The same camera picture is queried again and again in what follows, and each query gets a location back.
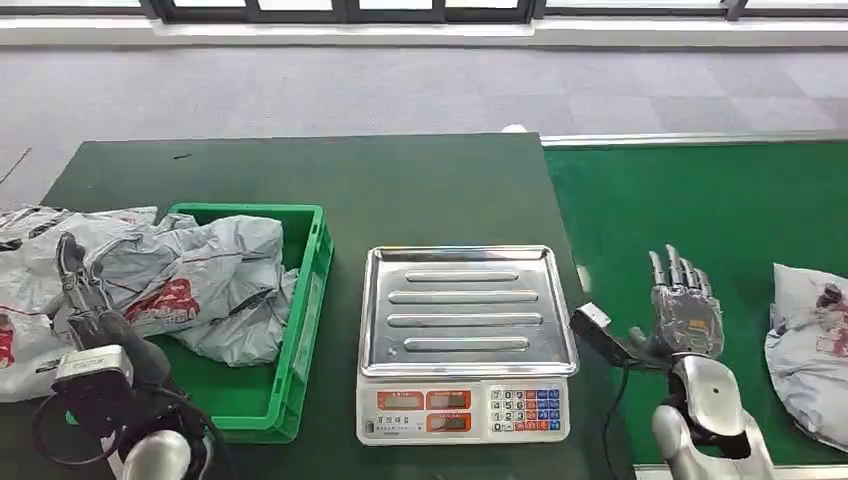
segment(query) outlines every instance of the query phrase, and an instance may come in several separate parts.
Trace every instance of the gray carpet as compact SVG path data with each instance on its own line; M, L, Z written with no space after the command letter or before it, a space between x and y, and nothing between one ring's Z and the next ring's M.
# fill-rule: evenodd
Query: gray carpet
M0 92L2 208L84 140L848 130L848 53L4 50Z

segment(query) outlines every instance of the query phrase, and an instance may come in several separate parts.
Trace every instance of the robotic arm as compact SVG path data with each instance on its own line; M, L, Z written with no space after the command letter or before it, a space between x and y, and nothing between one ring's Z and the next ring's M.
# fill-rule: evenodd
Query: robotic arm
M202 479L212 460L207 430L223 447L220 433L177 387L164 352L112 309L99 278L101 265L94 262L88 269L84 257L74 236L63 233L56 262L78 351L62 358L52 384L55 394L33 415L36 450L69 467L108 459L115 476L125 480ZM101 440L100 455L75 461L47 451L41 423L54 403L73 414L86 434ZM232 468L226 448L221 450Z
M650 252L654 331L630 338L609 331L610 318L593 303L578 308L572 329L610 365L665 375L669 397L657 407L652 430L675 480L773 479L774 466L756 421L742 408L733 372L718 361L724 348L721 307L707 275L671 245L669 277ZM718 447L720 457L697 446Z

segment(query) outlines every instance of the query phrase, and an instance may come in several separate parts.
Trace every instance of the crumpled bag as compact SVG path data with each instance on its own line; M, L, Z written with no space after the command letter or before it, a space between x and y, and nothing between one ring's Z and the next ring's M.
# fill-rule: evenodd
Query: crumpled bag
M280 351L298 273L298 269L285 272L276 295L259 299L258 305L173 336L197 354L231 367L274 361Z
M848 452L848 280L774 265L765 357L775 393L796 425Z
M198 226L190 216L167 215L154 226L155 213L39 207L0 215L0 402L48 394L59 359L73 350L68 308L57 308L55 251L63 231L86 248L86 264L103 264L113 307L142 336L203 328L183 341L202 355L231 365L276 357L288 308L276 301L286 298L281 224L235 216ZM235 329L237 338L226 339L230 320L255 333ZM213 322L211 331L221 334L209 334ZM264 337L256 333L263 325Z
M156 207L78 213L26 207L0 213L0 402L50 393L59 359L73 350L48 313L61 304L56 245L63 231L83 245L129 238Z

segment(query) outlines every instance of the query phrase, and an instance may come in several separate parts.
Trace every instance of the red printed logo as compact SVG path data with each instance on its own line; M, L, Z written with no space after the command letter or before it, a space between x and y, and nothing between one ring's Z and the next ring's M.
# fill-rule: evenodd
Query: red printed logo
M15 363L12 355L12 339L15 331L12 329L12 321L5 313L0 313L0 369L11 367Z
M200 305L191 295L191 282L185 278L175 278L162 287L158 295L154 295L130 305L127 309L127 321L133 323L136 316L147 311L168 311L169 316L179 314L182 318L175 323L182 323L197 316Z
M838 324L830 328L821 323L821 327L827 332L827 336L816 338L816 351L839 358L848 358L848 305L839 288L829 283L825 285L824 292L816 301L817 314L822 319L827 315L839 315Z

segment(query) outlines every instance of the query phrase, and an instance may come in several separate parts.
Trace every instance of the black wire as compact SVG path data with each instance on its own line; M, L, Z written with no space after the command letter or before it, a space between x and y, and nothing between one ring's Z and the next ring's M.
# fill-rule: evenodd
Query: black wire
M612 402L612 406L610 406L610 409L607 411L607 416L604 419L604 431L602 434L604 460L606 460L607 468L609 468L614 480L618 480L618 475L615 474L615 469L612 468L612 462L609 459L609 426L610 423L612 423L612 417L615 414L615 411L618 409L618 404L621 403L621 399L624 397L624 389L627 388L627 379L630 378L630 367L633 365L635 365L635 363L625 363L624 366L621 367L621 384L618 386L618 393L616 393L615 400Z
M51 395L47 397L47 399L44 400L44 402L39 405L32 414L32 442L35 444L36 452L51 462L58 463L65 467L82 467L109 458L110 455L118 450L118 446L121 444L121 436L123 434L121 428L114 429L115 438L112 439L112 444L109 445L108 449L87 460L66 460L64 458L56 457L50 453L50 451L47 450L47 445L44 444L44 439L41 437L41 423L44 421L44 414L47 412L47 407L49 407L56 398L58 398L58 395Z
M209 432L212 433L212 438L215 439L215 446L221 450L221 456L224 458L224 462L227 464L227 469L229 469L230 471L230 477L233 480L238 480L238 471L236 471L236 464L233 461L232 455L230 454L230 449L227 447L227 444L224 441L224 436L221 435L221 431L218 430L218 427L216 427L214 423L212 423L212 419L209 418L209 415L207 415L203 410L194 406L194 404L192 404L187 398L176 392L172 392L162 387L153 385L141 385L139 388L142 390L153 392L163 397L168 397L171 400L177 402L181 407L187 410L191 410L198 417L200 417L200 420L206 425L206 428L209 429Z

